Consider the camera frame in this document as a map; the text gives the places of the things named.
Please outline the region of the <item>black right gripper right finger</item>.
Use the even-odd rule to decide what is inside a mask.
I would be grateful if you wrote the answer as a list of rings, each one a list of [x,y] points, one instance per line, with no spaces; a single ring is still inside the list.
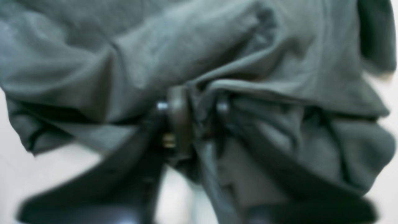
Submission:
[[[243,224],[371,224],[372,202],[311,173],[277,149],[269,137],[228,96],[216,101],[217,119],[227,136],[223,146],[234,161],[233,186]]]

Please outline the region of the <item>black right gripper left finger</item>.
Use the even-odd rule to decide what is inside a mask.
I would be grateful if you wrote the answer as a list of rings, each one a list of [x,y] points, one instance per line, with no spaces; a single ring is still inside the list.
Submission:
[[[134,135],[100,164],[27,199],[17,214],[25,224],[151,224],[166,163],[194,157],[188,90],[169,88]]]

